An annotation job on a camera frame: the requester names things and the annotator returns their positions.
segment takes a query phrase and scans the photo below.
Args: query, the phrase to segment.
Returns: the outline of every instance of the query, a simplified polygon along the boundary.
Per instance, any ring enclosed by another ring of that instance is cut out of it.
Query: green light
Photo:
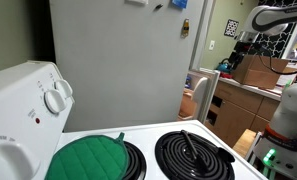
[[[274,154],[276,152],[275,149],[270,149],[269,154]]]

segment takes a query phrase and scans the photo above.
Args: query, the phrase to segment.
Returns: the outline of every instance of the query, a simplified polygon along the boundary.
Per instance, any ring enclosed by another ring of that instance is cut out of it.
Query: box
[[[265,65],[269,66],[269,57],[261,56]],[[288,64],[287,60],[271,58],[272,67],[283,72]],[[279,74],[266,68],[260,61],[258,55],[245,55],[236,70],[232,71],[233,79],[240,84],[257,86],[264,89],[274,89],[280,77]]]

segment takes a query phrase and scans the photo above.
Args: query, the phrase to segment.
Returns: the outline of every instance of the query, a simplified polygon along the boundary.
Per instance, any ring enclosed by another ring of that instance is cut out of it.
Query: refrigerator
[[[50,0],[56,62],[76,101],[65,131],[176,121],[209,1],[174,2]]]

